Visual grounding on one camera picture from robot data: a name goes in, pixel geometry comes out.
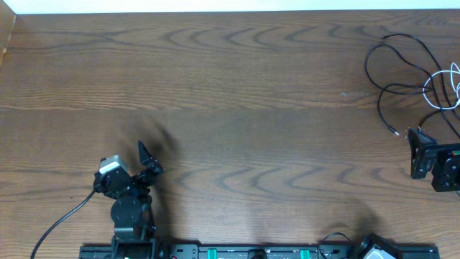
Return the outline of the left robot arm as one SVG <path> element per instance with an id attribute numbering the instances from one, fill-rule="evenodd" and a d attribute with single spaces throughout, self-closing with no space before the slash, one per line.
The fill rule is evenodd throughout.
<path id="1" fill-rule="evenodd" d="M 138 142 L 139 161 L 144 170 L 131 176 L 125 162 L 118 155 L 102 158 L 94 174 L 93 189 L 114 200 L 111 219 L 114 236 L 111 256 L 125 258 L 132 247 L 153 256 L 154 233 L 157 229 L 152 212 L 150 187 L 163 173 L 158 160 L 150 155 L 142 141 Z"/>

